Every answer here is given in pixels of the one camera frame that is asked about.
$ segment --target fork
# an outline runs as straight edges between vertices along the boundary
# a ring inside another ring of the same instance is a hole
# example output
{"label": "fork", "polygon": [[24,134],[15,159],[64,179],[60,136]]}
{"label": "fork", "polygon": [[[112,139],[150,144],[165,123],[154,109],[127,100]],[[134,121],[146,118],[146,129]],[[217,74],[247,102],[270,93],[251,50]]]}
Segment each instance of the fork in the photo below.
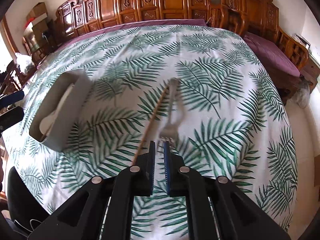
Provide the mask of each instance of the fork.
{"label": "fork", "polygon": [[172,104],[175,99],[177,88],[179,85],[179,79],[177,78],[171,78],[169,81],[169,107],[168,107],[168,120],[166,125],[162,128],[162,130],[159,133],[159,138],[162,141],[169,141],[170,146],[173,146],[173,143],[175,143],[178,140],[178,125],[175,123],[171,123],[171,112],[172,112]]}

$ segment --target window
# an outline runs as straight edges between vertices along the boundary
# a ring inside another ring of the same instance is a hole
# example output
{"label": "window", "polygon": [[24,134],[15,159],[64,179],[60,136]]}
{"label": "window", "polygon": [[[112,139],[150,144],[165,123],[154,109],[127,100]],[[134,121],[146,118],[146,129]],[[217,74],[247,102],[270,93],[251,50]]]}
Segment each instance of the window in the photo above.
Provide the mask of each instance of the window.
{"label": "window", "polygon": [[11,61],[12,57],[0,35],[0,72],[5,71]]}

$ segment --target wooden furniture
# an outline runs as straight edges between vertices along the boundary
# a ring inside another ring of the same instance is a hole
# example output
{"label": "wooden furniture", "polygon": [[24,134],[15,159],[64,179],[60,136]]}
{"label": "wooden furniture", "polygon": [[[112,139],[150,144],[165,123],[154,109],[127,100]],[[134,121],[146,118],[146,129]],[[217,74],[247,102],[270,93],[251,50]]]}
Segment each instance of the wooden furniture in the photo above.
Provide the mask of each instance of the wooden furniture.
{"label": "wooden furniture", "polygon": [[309,81],[311,93],[318,84],[317,79],[320,75],[320,64],[311,55],[309,55],[306,65],[300,72],[304,78]]}
{"label": "wooden furniture", "polygon": [[28,74],[21,72],[19,66],[11,61],[7,66],[7,76],[0,87],[0,94],[10,94],[22,89],[28,80],[35,74],[37,68],[33,67]]}
{"label": "wooden furniture", "polygon": [[[308,50],[286,34],[279,26],[279,9],[273,0],[221,0],[228,8],[245,12],[248,17],[248,31],[274,44],[290,59],[301,74],[306,66]],[[281,70],[266,67],[284,103],[299,89],[301,79]]]}
{"label": "wooden furniture", "polygon": [[210,26],[245,30],[244,12],[210,0],[68,0],[56,12],[64,41],[123,23],[157,19],[204,19]]}
{"label": "wooden furniture", "polygon": [[22,44],[25,47],[29,56],[32,57],[32,62],[38,66],[50,53],[57,49],[53,36],[50,37],[49,42],[45,42],[36,50],[32,50],[29,42],[27,42],[25,37],[22,37]]}

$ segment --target wooden stick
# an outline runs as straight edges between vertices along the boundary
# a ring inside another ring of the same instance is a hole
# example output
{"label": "wooden stick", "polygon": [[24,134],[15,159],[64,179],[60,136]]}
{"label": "wooden stick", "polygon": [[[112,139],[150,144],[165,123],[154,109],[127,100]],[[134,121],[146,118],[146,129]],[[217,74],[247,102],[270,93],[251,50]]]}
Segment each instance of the wooden stick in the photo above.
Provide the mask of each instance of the wooden stick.
{"label": "wooden stick", "polygon": [[131,165],[134,165],[136,163],[136,160],[137,160],[138,156],[140,155],[143,143],[144,143],[144,141],[145,141],[145,139],[147,137],[147,134],[149,133],[149,130],[151,128],[151,124],[153,123],[154,119],[156,118],[156,114],[157,114],[158,109],[159,109],[159,107],[160,107],[160,105],[161,105],[161,103],[162,103],[162,101],[163,101],[163,99],[164,99],[164,97],[165,97],[165,95],[167,93],[168,88],[169,88],[169,84],[162,91],[161,96],[160,96],[160,98],[158,100],[158,103],[157,103],[156,107],[153,109],[153,113],[152,113],[151,119],[150,119],[149,124],[148,124],[148,126],[147,126],[147,128],[146,128],[146,130],[145,130],[145,132],[143,134],[143,137],[141,139],[140,145],[139,145],[139,147],[138,147],[138,149],[137,149],[137,151],[136,151],[136,153],[135,153],[135,155],[133,157]]}

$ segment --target white box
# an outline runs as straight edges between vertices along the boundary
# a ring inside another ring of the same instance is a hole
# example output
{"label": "white box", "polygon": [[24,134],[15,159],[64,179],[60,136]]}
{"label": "white box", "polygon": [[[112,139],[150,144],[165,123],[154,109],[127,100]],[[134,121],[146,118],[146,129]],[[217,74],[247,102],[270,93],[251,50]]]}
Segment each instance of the white box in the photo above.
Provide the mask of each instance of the white box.
{"label": "white box", "polygon": [[[39,129],[40,122],[56,109],[61,97],[72,83],[75,85],[62,105],[51,132],[44,137]],[[92,82],[83,68],[61,74],[42,101],[30,125],[29,135],[54,151],[62,151],[91,85]]]}

